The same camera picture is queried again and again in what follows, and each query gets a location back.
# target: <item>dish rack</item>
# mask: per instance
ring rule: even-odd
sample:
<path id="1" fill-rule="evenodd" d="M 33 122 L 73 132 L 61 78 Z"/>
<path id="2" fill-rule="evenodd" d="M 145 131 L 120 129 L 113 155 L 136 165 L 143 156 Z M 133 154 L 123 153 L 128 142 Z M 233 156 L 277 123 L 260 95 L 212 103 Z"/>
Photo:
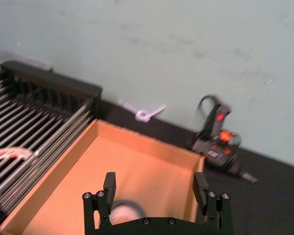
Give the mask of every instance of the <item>dish rack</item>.
<path id="1" fill-rule="evenodd" d="M 16 61 L 1 64 L 0 224 L 98 114 L 102 88 Z"/>

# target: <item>cardboard box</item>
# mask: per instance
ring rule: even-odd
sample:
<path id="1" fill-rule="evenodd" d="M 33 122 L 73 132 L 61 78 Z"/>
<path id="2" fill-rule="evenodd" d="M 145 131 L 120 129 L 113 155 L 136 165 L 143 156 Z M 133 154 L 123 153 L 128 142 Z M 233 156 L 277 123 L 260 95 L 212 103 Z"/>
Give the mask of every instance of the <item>cardboard box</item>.
<path id="1" fill-rule="evenodd" d="M 148 217 L 195 221 L 193 173 L 203 157 L 101 120 L 93 121 L 0 227 L 2 234 L 84 234 L 82 194 L 116 172 L 115 200 L 140 204 Z"/>

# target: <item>black table surface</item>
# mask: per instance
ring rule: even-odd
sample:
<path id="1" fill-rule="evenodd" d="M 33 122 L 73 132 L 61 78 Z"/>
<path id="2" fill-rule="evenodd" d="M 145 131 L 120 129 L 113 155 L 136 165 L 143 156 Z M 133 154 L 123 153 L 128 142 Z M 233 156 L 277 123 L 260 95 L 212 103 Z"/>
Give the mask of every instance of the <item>black table surface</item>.
<path id="1" fill-rule="evenodd" d="M 104 101 L 99 117 L 179 147 L 185 147 L 194 135 L 155 118 L 147 123 L 138 122 L 129 111 Z M 240 162 L 247 172 L 258 178 L 256 183 L 204 168 L 209 186 L 231 196 L 235 234 L 294 235 L 294 167 L 244 149 Z"/>

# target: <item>white object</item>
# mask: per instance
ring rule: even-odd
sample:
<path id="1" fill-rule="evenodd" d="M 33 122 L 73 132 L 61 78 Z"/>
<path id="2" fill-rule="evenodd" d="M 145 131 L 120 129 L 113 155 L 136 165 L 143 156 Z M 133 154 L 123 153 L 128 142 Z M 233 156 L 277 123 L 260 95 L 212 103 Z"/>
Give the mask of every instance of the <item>white object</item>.
<path id="1" fill-rule="evenodd" d="M 126 110 L 128 110 L 131 113 L 135 114 L 135 119 L 137 121 L 148 122 L 151 117 L 153 117 L 153 116 L 157 115 L 158 113 L 164 111 L 166 106 L 162 106 L 159 109 L 156 109 L 155 111 L 153 111 L 151 113 L 149 113 L 145 109 L 136 109 L 131 104 L 127 104 L 127 103 L 125 103 L 123 105 L 123 108 L 125 108 Z"/>

